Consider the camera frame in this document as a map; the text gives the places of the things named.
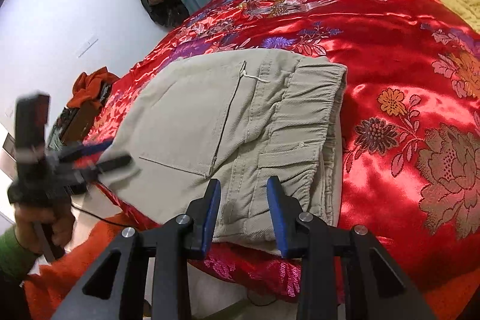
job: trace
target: metal screw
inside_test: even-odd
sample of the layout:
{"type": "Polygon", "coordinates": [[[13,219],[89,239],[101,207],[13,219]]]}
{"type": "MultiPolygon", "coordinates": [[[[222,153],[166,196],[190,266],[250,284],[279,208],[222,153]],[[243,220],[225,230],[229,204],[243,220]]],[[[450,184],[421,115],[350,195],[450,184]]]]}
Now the metal screw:
{"type": "Polygon", "coordinates": [[[368,229],[366,226],[362,226],[362,225],[354,226],[353,230],[355,231],[356,234],[359,234],[362,236],[368,234],[368,229]]]}
{"type": "Polygon", "coordinates": [[[300,214],[298,215],[298,218],[299,218],[301,221],[303,221],[304,223],[309,223],[311,220],[314,219],[314,216],[313,216],[311,213],[307,212],[307,211],[303,211],[302,213],[300,213],[300,214]]]}
{"type": "Polygon", "coordinates": [[[188,224],[190,222],[190,216],[187,216],[186,214],[180,214],[177,216],[175,221],[177,224],[188,224]]]}
{"type": "Polygon", "coordinates": [[[135,229],[129,226],[128,228],[125,228],[121,234],[124,238],[131,238],[133,234],[135,233],[135,229]]]}

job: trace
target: human hand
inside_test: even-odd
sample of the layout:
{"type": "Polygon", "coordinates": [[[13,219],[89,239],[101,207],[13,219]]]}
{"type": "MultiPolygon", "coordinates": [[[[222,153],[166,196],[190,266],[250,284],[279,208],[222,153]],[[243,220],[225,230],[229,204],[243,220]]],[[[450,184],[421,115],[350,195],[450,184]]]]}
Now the human hand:
{"type": "Polygon", "coordinates": [[[52,242],[56,246],[65,247],[71,240],[75,217],[70,204],[57,205],[55,208],[15,204],[15,237],[23,248],[40,255],[43,253],[42,245],[33,227],[33,222],[37,221],[52,225],[52,242]]]}

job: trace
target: green sleeve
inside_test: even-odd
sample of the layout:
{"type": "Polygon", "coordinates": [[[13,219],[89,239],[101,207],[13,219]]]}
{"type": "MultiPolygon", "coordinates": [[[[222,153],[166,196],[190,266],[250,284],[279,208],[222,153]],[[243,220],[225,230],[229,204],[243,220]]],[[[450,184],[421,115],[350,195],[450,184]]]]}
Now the green sleeve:
{"type": "Polygon", "coordinates": [[[18,244],[15,226],[0,236],[0,270],[13,280],[21,282],[37,260],[38,255],[18,244]]]}

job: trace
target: wall outlet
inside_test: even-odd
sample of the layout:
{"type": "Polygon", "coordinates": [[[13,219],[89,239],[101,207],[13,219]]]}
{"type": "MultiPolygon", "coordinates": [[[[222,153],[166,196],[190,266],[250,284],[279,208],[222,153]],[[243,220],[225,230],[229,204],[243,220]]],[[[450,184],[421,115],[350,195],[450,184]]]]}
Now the wall outlet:
{"type": "Polygon", "coordinates": [[[76,55],[77,58],[81,57],[86,51],[88,51],[93,44],[95,44],[98,41],[98,36],[95,34],[92,37],[90,37],[87,41],[85,41],[82,46],[78,49],[76,55]]]}

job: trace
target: crumpled clothes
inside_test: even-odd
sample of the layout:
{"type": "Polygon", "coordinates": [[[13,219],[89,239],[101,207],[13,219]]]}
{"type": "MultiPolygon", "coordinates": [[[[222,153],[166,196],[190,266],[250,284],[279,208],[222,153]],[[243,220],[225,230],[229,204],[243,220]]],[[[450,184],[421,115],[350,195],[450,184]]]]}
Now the crumpled clothes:
{"type": "Polygon", "coordinates": [[[72,94],[74,96],[68,101],[67,107],[80,108],[84,102],[89,100],[95,109],[100,109],[102,103],[98,97],[101,92],[102,83],[105,82],[111,85],[117,80],[119,80],[118,76],[108,72],[107,67],[102,67],[90,75],[82,72],[73,85],[72,94]]]}

